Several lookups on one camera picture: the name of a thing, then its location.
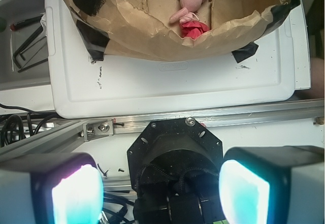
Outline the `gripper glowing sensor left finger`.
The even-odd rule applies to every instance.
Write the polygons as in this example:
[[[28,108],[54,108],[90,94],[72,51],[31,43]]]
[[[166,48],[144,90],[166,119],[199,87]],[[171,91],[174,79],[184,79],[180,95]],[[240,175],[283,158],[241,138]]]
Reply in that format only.
[[[87,153],[1,162],[1,223],[97,223],[103,198],[101,174]]]

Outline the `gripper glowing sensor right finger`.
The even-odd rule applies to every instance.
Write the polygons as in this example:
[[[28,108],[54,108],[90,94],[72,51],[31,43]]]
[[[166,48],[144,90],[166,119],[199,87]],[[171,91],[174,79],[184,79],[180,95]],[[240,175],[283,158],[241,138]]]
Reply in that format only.
[[[324,223],[324,148],[233,147],[219,194],[229,223]]]

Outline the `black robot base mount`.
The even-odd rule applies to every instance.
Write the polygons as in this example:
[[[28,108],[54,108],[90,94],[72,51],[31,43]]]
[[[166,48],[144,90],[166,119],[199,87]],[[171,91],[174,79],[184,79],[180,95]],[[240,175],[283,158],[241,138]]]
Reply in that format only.
[[[219,197],[222,141],[208,129],[148,137],[127,150],[136,223],[215,223],[224,220]]]

